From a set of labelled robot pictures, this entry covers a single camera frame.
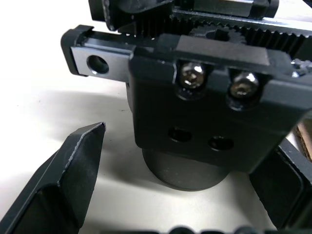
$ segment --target white background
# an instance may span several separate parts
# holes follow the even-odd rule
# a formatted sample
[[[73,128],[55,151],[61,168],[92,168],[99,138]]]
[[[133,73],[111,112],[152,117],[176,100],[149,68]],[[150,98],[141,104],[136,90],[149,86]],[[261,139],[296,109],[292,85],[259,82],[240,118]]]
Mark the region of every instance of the white background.
[[[280,18],[311,20],[303,2],[287,4],[282,0]],[[134,143],[125,85],[73,76],[63,57],[60,38],[68,29],[85,24],[106,30],[91,21],[88,0],[2,0],[0,20],[0,219],[67,135],[105,121],[97,184],[80,233],[272,227],[244,174],[190,193],[167,188],[149,172]]]

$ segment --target gear teeth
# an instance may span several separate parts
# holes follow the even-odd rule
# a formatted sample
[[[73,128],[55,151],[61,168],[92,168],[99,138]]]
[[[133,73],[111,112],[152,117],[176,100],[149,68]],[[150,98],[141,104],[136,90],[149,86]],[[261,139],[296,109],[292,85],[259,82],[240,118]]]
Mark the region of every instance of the gear teeth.
[[[246,44],[245,38],[241,35],[240,32],[236,32],[234,29],[229,27],[223,27],[221,25],[204,25],[194,28],[189,36],[198,37],[198,38],[209,38],[215,40],[223,40],[232,43],[242,43]]]
[[[199,21],[164,18],[164,19],[145,19],[134,23],[135,35],[144,37],[156,37],[161,33],[177,35],[188,35],[189,32],[203,23]]]
[[[133,30],[124,33],[135,34],[136,36],[155,38],[162,33],[176,35],[189,35],[189,33],[200,26],[228,27],[240,33],[246,40],[247,45],[260,46],[267,49],[281,50],[288,53],[293,59],[297,52],[312,36],[297,35],[294,33],[283,33],[271,30],[262,30],[252,27],[239,27],[237,25],[223,24],[215,21],[198,21],[177,17],[150,18],[135,22]]]
[[[292,58],[299,50],[301,45],[309,37],[296,35],[294,33],[281,33],[278,31],[253,29],[234,26],[237,32],[245,36],[247,45],[261,46],[267,49],[281,50],[288,53]]]

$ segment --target mounting hole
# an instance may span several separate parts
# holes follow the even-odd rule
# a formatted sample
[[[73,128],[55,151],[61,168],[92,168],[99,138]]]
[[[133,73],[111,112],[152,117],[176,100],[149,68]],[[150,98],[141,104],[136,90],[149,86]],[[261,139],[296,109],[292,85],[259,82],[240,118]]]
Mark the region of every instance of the mounting hole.
[[[214,136],[208,141],[208,145],[213,150],[217,151],[230,150],[231,148],[234,147],[234,142],[229,138],[224,138],[222,136]]]
[[[170,138],[177,142],[186,142],[191,140],[192,134],[180,128],[171,128],[168,131]]]
[[[215,31],[208,32],[206,34],[207,39],[214,39],[214,40],[220,40],[220,41],[229,41],[230,36],[229,32],[224,31],[222,29],[217,29]]]
[[[93,74],[106,74],[109,71],[107,62],[99,56],[91,55],[87,59],[89,69]]]

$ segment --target brown cardboard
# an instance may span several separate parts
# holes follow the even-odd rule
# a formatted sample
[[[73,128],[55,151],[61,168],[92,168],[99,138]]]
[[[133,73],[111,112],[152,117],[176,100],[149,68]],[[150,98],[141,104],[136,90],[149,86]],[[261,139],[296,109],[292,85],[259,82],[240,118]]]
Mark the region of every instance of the brown cardboard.
[[[312,162],[312,119],[304,119],[298,124],[297,136],[305,157]]]

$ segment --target cylindrical base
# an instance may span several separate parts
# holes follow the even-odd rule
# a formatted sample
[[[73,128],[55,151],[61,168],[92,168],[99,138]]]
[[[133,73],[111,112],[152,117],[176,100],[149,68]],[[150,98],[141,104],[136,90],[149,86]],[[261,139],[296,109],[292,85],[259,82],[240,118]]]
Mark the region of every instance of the cylindrical base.
[[[142,149],[148,168],[161,181],[179,190],[197,191],[220,183],[229,170],[152,150]]]

